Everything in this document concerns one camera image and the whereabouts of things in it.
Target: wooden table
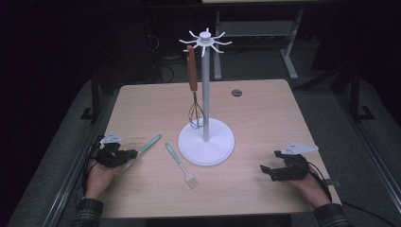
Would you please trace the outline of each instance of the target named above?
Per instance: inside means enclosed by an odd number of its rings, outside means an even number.
[[[243,95],[232,96],[239,89]],[[201,90],[198,91],[201,103]],[[195,166],[181,155],[177,139],[188,123],[192,94],[186,83],[121,88],[106,133],[123,137],[122,148],[141,148],[163,137],[117,175],[107,191],[104,218],[161,218],[279,214],[311,211],[286,183],[272,182],[259,165],[284,166],[274,156],[289,142],[314,141],[286,81],[244,80],[210,83],[210,116],[235,136],[232,155],[217,166]],[[167,152],[169,143],[200,185],[190,189]],[[305,154],[329,178],[318,151]],[[340,203],[330,186],[334,202]]]

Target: holder base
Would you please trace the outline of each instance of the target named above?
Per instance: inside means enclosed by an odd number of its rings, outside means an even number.
[[[223,122],[209,118],[209,141],[203,141],[203,128],[192,129],[188,123],[180,132],[178,147],[183,157],[198,166],[214,166],[224,162],[233,152],[235,139]]]

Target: human arm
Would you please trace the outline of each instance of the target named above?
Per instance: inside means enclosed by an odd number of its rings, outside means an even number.
[[[96,162],[92,162],[90,167],[86,193],[84,199],[79,202],[72,227],[99,225],[103,210],[102,194],[109,187],[114,174],[122,168],[107,168]]]
[[[313,214],[318,221],[319,226],[331,227],[351,227],[353,226],[345,216],[342,207],[339,204],[332,203],[324,193],[321,185],[308,173],[302,180],[287,181],[293,185],[300,194],[315,209]]]

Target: holder pole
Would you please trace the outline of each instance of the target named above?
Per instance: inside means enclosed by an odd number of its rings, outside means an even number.
[[[209,80],[210,80],[210,47],[205,47],[204,56],[201,58],[201,76],[202,76],[202,97],[203,113],[206,118],[206,124],[203,126],[203,141],[209,141]]]

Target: whisk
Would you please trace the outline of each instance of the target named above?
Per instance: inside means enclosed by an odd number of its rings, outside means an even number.
[[[192,45],[188,45],[186,47],[188,50],[187,55],[187,65],[188,65],[188,75],[189,75],[189,88],[192,91],[192,95],[194,97],[194,103],[189,109],[189,123],[191,124],[192,129],[199,129],[207,124],[207,120],[204,117],[203,110],[197,101],[197,91],[198,91],[198,76],[197,76],[197,66],[195,62],[195,51]]]

